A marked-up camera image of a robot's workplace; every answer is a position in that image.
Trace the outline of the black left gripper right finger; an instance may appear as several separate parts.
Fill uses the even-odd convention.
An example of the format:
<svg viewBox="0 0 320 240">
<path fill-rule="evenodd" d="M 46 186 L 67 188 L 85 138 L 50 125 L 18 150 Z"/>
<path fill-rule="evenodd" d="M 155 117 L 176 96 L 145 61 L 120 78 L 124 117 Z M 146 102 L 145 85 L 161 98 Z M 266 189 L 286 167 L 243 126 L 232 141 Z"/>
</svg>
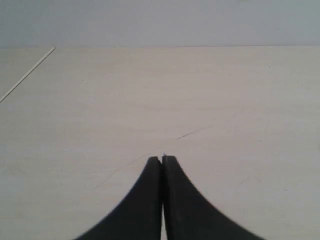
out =
<svg viewBox="0 0 320 240">
<path fill-rule="evenodd" d="M 214 207 L 177 158 L 162 157 L 163 207 L 168 240 L 261 240 Z"/>
</svg>

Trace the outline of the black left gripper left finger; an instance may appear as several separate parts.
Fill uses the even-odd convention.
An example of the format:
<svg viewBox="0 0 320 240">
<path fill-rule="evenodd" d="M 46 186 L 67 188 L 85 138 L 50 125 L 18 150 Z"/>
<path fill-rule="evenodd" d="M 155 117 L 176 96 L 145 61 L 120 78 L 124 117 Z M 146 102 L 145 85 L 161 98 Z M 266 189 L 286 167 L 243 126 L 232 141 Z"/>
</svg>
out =
<svg viewBox="0 0 320 240">
<path fill-rule="evenodd" d="M 78 240 L 159 240 L 162 231 L 162 164 L 146 161 L 128 194 Z"/>
</svg>

